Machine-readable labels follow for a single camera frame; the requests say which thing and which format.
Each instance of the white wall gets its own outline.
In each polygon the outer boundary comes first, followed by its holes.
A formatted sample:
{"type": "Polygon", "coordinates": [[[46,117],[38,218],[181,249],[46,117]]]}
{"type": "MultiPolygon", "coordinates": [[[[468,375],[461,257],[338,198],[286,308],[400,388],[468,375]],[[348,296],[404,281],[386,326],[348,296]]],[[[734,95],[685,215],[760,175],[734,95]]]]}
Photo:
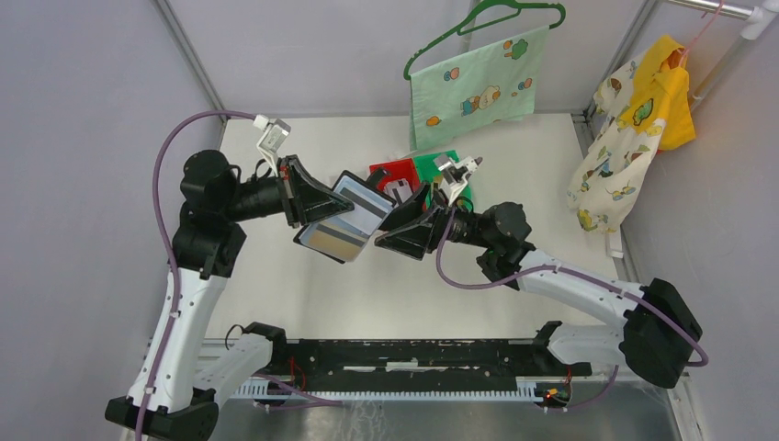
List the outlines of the white wall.
{"type": "MultiPolygon", "coordinates": [[[[208,104],[149,1],[5,1],[0,41],[0,434],[119,439],[103,411],[164,292],[154,158],[208,104]]],[[[218,134],[200,123],[165,161],[172,230],[182,163],[218,134]]]]}
{"type": "MultiPolygon", "coordinates": [[[[225,106],[280,116],[402,115],[403,68],[457,23],[469,0],[172,0],[225,106]]],[[[538,111],[581,110],[593,95],[642,0],[563,2],[568,17],[548,39],[538,111]]],[[[485,11],[479,23],[508,8],[485,11]]],[[[556,10],[526,10],[476,31],[472,48],[554,23],[556,10]]],[[[458,54],[450,37],[412,72],[458,54]]]]}
{"type": "MultiPolygon", "coordinates": [[[[661,6],[637,50],[662,33],[689,41],[700,16],[661,6]]],[[[695,84],[742,27],[720,18],[704,35],[690,56],[695,84]]],[[[694,114],[698,140],[655,160],[625,224],[642,278],[672,281],[703,327],[712,361],[692,375],[707,440],[779,431],[777,45],[774,25],[694,114]]]]}

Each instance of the hanging towel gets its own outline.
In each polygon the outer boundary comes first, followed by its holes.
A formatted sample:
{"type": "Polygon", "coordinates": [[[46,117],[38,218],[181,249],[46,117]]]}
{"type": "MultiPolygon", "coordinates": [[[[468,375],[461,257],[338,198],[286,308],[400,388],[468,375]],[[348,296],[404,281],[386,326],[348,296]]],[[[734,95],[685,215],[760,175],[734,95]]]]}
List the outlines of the hanging towel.
{"type": "Polygon", "coordinates": [[[616,232],[633,208],[657,150],[695,139],[687,92],[677,65],[683,46],[663,36],[600,84],[594,100],[606,122],[573,174],[568,205],[587,232],[616,232]]]}
{"type": "Polygon", "coordinates": [[[412,73],[411,150],[533,113],[548,31],[531,30],[412,73]]]}

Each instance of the hanging rod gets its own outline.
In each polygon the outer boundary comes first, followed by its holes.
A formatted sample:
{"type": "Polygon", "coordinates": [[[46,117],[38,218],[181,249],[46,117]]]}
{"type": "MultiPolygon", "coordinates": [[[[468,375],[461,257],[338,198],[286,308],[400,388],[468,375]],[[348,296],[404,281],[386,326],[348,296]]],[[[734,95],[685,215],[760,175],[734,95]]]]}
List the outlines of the hanging rod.
{"type": "MultiPolygon", "coordinates": [[[[719,2],[711,0],[664,0],[665,3],[672,5],[689,7],[691,9],[697,9],[704,12],[715,12],[719,7],[719,2]]],[[[739,20],[748,20],[755,13],[754,6],[737,5],[733,3],[725,3],[722,6],[720,15],[722,17],[738,18],[739,20]]]]}

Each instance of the white bracket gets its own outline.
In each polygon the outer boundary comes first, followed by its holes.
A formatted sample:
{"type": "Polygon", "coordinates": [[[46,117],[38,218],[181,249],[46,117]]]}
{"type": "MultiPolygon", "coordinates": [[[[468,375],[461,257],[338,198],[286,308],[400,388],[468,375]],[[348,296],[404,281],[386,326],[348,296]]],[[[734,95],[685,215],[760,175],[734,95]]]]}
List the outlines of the white bracket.
{"type": "Polygon", "coordinates": [[[462,161],[455,163],[452,158],[442,153],[433,162],[444,177],[441,181],[441,190],[446,195],[446,203],[451,206],[468,186],[468,180],[479,168],[481,158],[473,159],[467,156],[462,161]]]}
{"type": "Polygon", "coordinates": [[[263,131],[257,141],[257,150],[270,166],[271,174],[278,176],[277,151],[292,128],[281,119],[269,119],[265,115],[257,115],[254,126],[263,131]]]}
{"type": "Polygon", "coordinates": [[[560,363],[606,363],[625,365],[625,354],[619,350],[622,330],[605,325],[562,324],[549,337],[549,352],[560,363]]]}
{"type": "Polygon", "coordinates": [[[256,371],[270,363],[273,344],[262,335],[244,334],[227,354],[208,365],[195,377],[193,386],[214,389],[214,401],[220,406],[256,371]]]}

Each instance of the white table surface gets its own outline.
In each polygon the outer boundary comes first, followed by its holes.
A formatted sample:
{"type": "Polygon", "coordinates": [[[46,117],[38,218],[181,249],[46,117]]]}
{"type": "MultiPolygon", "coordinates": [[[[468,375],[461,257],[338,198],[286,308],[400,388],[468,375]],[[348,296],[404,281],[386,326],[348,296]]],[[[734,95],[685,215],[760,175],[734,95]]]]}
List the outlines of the white table surface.
{"type": "MultiPolygon", "coordinates": [[[[408,152],[407,117],[286,119],[292,132],[281,155],[296,154],[306,169],[331,184],[344,169],[366,176],[370,164],[408,152]]],[[[228,122],[221,151],[248,176],[260,155],[258,130],[248,120],[228,122]]],[[[531,115],[461,136],[438,151],[482,156],[471,179],[476,211],[512,200],[525,207],[529,241],[549,254],[608,277],[615,265],[604,237],[585,233],[565,204],[565,188],[581,162],[570,115],[531,115]]],[[[500,287],[465,291],[422,262],[369,244],[354,263],[339,265],[296,245],[283,215],[243,222],[246,242],[211,317],[207,337],[234,323],[264,322],[290,338],[521,338],[550,320],[597,321],[554,300],[500,287]]],[[[475,262],[483,250],[449,243],[444,269],[455,280],[484,283],[475,262]]]]}

